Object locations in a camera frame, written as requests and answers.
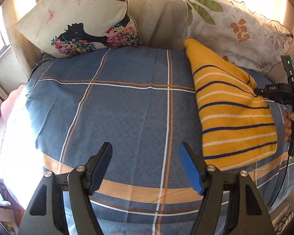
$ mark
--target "towel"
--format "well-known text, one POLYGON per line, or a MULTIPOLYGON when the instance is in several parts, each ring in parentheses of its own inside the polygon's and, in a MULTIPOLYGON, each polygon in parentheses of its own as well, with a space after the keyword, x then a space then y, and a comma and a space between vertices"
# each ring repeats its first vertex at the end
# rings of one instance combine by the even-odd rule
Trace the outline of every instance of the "towel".
POLYGON ((186 39, 184 46, 193 72, 206 163, 228 170, 274 154, 276 127, 269 106, 254 94, 254 79, 194 39, 186 39))

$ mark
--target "blue stripe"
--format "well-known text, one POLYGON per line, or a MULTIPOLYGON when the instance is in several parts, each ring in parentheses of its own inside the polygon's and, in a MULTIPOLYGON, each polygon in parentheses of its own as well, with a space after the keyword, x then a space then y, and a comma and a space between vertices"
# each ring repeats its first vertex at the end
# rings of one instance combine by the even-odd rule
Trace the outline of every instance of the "blue stripe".
POLYGON ((228 82, 224 82, 224 81, 211 81, 211 82, 209 82, 208 84, 206 84, 206 85, 204 85, 204 86, 198 88, 198 89, 196 90, 196 93, 198 93, 199 91, 203 90, 203 89, 206 88, 207 86, 210 86, 210 85, 213 85, 213 84, 218 84, 218 83, 219 83, 219 84, 224 84, 224 85, 229 85, 229 86, 235 87, 235 88, 237 88, 237 89, 239 89, 239 90, 241 90, 241 91, 243 91, 243 92, 245 92, 245 93, 248 93, 248 94, 250 94, 250 95, 252 95, 252 96, 254 96, 254 97, 258 97, 258 96, 256 96, 256 95, 253 95, 251 92, 244 91, 244 90, 241 89, 240 87, 238 87, 238 86, 236 86, 236 85, 233 85, 233 84, 231 84, 231 83, 228 83, 228 82))
POLYGON ((221 69, 221 68, 219 68, 219 67, 217 67, 217 66, 215 66, 215 65, 211 65, 211 64, 210 64, 210 65, 205 65, 205 66, 203 66, 203 67, 198 68, 196 71, 194 71, 193 76, 195 76, 195 74, 196 74, 197 72, 199 72, 201 69, 204 69, 204 68, 207 68, 207 67, 214 67, 214 68, 217 68, 217 69, 219 69, 219 70, 222 70, 222 71, 226 72, 227 74, 231 75, 233 78, 236 78, 236 79, 239 80, 240 82, 243 82, 244 84, 246 84, 246 82, 244 82, 244 81, 240 80, 239 78, 233 76, 231 73, 228 73, 227 71, 225 71, 225 70, 223 70, 223 69, 221 69))
POLYGON ((257 128, 262 126, 272 126, 275 125, 274 123, 269 124, 257 124, 257 125, 245 125, 245 126, 226 126, 226 127, 214 127, 207 130, 204 130, 202 134, 208 133, 208 132, 215 132, 215 131, 222 131, 222 130, 241 130, 241 129, 249 129, 249 128, 257 128))
POLYGON ((204 156, 204 160, 211 160, 211 159, 217 159, 217 158, 222 158, 222 157, 227 157, 227 156, 232 156, 232 155, 239 155, 239 154, 251 151, 251 150, 255 150, 255 149, 258 149, 258 148, 261 148, 261 147, 273 145, 273 144, 276 144, 276 143, 277 143, 277 141, 267 142, 267 143, 262 144, 262 145, 258 145, 258 146, 255 146, 255 147, 250 147, 250 148, 240 150, 240 151, 236 151, 236 152, 231 152, 231 153, 227 153, 227 154, 220 154, 220 155, 204 156))
POLYGON ((248 74, 248 82, 247 85, 250 83, 250 75, 248 74))
POLYGON ((268 105, 266 107, 264 107, 264 106, 261 106, 261 107, 249 107, 247 105, 236 103, 236 102, 231 102, 231 101, 216 101, 216 102, 211 102, 211 103, 207 103, 205 105, 202 105, 198 109, 198 112, 201 111, 203 108, 214 106, 214 105, 220 105, 220 104, 238 106, 238 107, 243 107, 243 108, 251 109, 251 110, 269 109, 269 106, 268 105))

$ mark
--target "cream pillow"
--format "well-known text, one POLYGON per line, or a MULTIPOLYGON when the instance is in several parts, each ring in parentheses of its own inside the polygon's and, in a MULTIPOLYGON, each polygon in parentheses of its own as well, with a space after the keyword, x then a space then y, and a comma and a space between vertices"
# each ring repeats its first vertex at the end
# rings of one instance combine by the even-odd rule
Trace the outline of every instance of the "cream pillow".
POLYGON ((56 58, 143 45, 127 0, 41 0, 16 28, 56 58))

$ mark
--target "metal screw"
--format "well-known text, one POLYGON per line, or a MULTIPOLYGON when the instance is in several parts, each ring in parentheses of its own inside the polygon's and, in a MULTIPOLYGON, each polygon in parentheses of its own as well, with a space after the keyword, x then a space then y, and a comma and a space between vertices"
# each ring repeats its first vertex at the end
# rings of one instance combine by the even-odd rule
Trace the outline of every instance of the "metal screw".
POLYGON ((209 171, 215 171, 216 170, 216 167, 213 166, 213 165, 208 165, 207 166, 207 170, 209 170, 209 171))
POLYGON ((45 174, 44 174, 44 176, 46 178, 51 177, 52 176, 52 172, 51 171, 46 171, 45 174))
POLYGON ((85 170, 85 166, 84 165, 77 166, 76 170, 79 171, 79 172, 82 172, 82 171, 85 170))
POLYGON ((243 177, 247 177, 248 176, 248 172, 246 170, 241 170, 240 174, 243 177))

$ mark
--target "floral pillow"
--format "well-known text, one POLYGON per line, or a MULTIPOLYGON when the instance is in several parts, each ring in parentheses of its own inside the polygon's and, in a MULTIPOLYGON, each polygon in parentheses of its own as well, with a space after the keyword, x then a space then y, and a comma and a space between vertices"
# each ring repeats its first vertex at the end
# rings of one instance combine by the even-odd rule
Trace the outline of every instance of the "floral pillow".
POLYGON ((57 58, 143 45, 127 0, 41 0, 16 28, 57 58))
POLYGON ((252 13, 234 0, 185 0, 187 36, 233 64, 267 73, 281 62, 293 34, 277 21, 252 13))

